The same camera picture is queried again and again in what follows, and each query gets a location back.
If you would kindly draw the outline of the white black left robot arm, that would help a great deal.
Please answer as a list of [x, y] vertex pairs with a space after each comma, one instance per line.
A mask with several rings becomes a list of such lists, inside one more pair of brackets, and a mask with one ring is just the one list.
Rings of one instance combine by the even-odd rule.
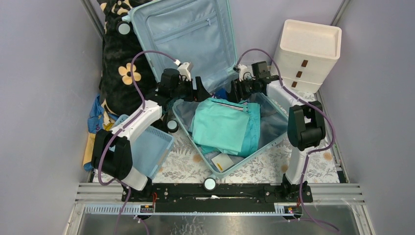
[[169, 131], [169, 121], [162, 119], [177, 100], [201, 102], [210, 97], [201, 78], [191, 78], [191, 64], [182, 63], [177, 69], [165, 69], [156, 90], [144, 100], [128, 118], [110, 130], [99, 130], [92, 152], [92, 167], [100, 169], [115, 179], [133, 188], [133, 195], [140, 201], [151, 197], [152, 189], [147, 185], [149, 177], [133, 165], [132, 144], [154, 122], [159, 122]]

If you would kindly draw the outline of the teal cloth top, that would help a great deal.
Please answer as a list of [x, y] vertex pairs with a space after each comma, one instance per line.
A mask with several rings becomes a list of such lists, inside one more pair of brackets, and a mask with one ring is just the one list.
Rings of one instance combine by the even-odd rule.
[[201, 103], [191, 122], [190, 131], [196, 144], [238, 154], [250, 115], [242, 110], [218, 103]]

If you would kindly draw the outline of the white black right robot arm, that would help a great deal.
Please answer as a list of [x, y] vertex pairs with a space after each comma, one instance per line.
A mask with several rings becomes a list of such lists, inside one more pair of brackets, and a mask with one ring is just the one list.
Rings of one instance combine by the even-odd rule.
[[247, 100], [252, 94], [263, 93], [277, 101], [288, 112], [287, 137], [293, 147], [289, 168], [283, 175], [281, 197], [288, 202], [299, 197], [305, 189], [305, 173], [308, 168], [306, 154], [320, 145], [326, 136], [322, 104], [308, 103], [288, 88], [279, 74], [271, 75], [266, 62], [234, 67], [238, 78], [231, 82], [228, 99], [231, 102]]

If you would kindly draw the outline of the light blue ribbed suitcase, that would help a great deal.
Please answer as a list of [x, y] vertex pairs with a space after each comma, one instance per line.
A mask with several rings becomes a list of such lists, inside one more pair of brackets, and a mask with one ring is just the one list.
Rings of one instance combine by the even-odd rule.
[[[233, 69], [240, 62], [236, 46], [229, 2], [226, 0], [157, 0], [131, 9], [121, 24], [132, 24], [151, 70], [160, 83], [165, 69], [177, 69], [175, 60], [192, 62], [191, 78], [200, 76], [204, 88], [211, 94], [219, 89], [231, 91], [231, 82], [238, 78]], [[279, 143], [287, 132], [288, 117], [263, 93], [252, 94], [247, 100], [260, 105], [260, 139], [258, 149], [248, 157], [230, 155], [234, 165], [219, 172], [212, 158], [221, 152], [203, 154], [192, 138], [191, 122], [201, 102], [174, 102], [175, 123], [184, 129], [192, 144], [209, 165], [215, 182]]]

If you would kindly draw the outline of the white three-drawer storage cabinet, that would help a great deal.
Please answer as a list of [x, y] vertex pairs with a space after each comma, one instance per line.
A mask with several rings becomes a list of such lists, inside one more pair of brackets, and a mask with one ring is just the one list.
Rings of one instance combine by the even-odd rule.
[[278, 41], [272, 75], [282, 75], [290, 89], [316, 93], [341, 54], [337, 26], [288, 19]]

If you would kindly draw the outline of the black floral plush blanket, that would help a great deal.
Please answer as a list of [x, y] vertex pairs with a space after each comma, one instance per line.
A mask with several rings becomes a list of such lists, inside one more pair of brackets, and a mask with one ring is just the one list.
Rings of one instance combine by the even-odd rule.
[[146, 57], [134, 58], [142, 51], [134, 31], [123, 35], [118, 32], [117, 25], [132, 8], [147, 2], [99, 0], [97, 3], [105, 16], [100, 103], [110, 114], [131, 115], [141, 105], [140, 95], [134, 85], [137, 84], [140, 92], [147, 96], [157, 83]]

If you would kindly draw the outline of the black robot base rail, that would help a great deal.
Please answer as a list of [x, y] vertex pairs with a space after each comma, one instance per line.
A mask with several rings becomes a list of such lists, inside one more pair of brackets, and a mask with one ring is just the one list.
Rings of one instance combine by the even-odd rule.
[[282, 184], [173, 184], [148, 182], [141, 191], [123, 186], [122, 202], [148, 202], [147, 212], [156, 213], [277, 213], [299, 217], [302, 203], [312, 203], [310, 186]]

